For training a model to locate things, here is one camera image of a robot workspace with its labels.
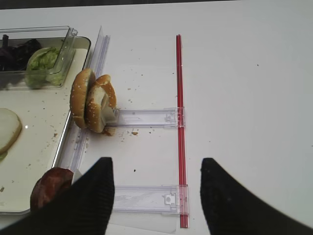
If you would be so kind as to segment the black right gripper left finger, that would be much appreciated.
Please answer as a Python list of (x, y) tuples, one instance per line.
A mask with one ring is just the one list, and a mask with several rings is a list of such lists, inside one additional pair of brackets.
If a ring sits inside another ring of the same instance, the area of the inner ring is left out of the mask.
[(2, 235), (103, 235), (114, 203), (113, 163), (100, 158), (69, 189)]

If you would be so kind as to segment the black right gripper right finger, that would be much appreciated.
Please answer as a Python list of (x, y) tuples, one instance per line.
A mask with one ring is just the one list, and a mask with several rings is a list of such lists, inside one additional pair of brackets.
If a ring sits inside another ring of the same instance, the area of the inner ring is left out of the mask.
[(312, 228), (284, 215), (247, 190), (213, 158), (201, 164), (201, 205), (212, 235), (311, 235)]

